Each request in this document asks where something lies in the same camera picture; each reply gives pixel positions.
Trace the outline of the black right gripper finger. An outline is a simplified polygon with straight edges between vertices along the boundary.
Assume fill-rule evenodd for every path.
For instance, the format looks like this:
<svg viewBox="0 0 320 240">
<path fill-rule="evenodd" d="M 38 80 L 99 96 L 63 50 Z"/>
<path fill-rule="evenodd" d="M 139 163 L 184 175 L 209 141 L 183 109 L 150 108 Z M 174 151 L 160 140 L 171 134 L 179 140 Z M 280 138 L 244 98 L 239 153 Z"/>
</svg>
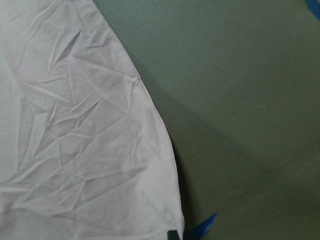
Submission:
<svg viewBox="0 0 320 240">
<path fill-rule="evenodd" d="M 169 230 L 167 232 L 167 239 L 168 240 L 181 240 L 177 230 Z"/>
</svg>

